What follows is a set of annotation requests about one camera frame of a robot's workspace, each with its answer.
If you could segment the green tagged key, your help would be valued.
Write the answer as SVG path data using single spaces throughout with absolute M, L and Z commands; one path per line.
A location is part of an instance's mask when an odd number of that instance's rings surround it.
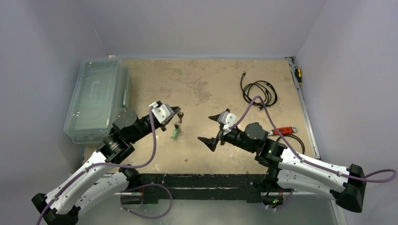
M 172 138 L 172 139 L 177 139 L 178 136 L 180 135 L 180 132 L 181 132 L 180 129 L 175 128 L 175 129 L 173 130 L 173 133 L 172 133 L 172 135 L 171 135 L 171 138 Z

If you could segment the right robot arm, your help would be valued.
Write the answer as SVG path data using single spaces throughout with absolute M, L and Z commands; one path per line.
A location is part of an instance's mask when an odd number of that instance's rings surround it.
M 363 211 L 367 184 L 359 165 L 334 165 L 294 152 L 285 144 L 270 139 L 258 122 L 246 125 L 244 130 L 233 128 L 237 117 L 228 109 L 209 118 L 219 123 L 219 132 L 216 137 L 198 137 L 198 140 L 211 151 L 215 151 L 218 144 L 229 143 L 255 154 L 254 159 L 268 169 L 263 179 L 266 189 L 303 190 L 328 197 L 345 210 Z

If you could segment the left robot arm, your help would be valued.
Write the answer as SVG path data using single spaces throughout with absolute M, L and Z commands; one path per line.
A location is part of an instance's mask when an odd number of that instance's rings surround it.
M 54 190 L 32 198 L 40 213 L 36 223 L 75 225 L 84 211 L 108 196 L 123 190 L 136 191 L 140 185 L 139 177 L 135 176 L 137 169 L 149 165 L 156 154 L 156 129 L 165 131 L 180 111 L 179 106 L 155 101 L 149 105 L 148 114 L 141 118 L 133 110 L 121 112 L 110 133 L 76 172 Z M 149 159 L 139 165 L 123 165 L 135 150 L 133 145 L 149 134 L 153 136 Z

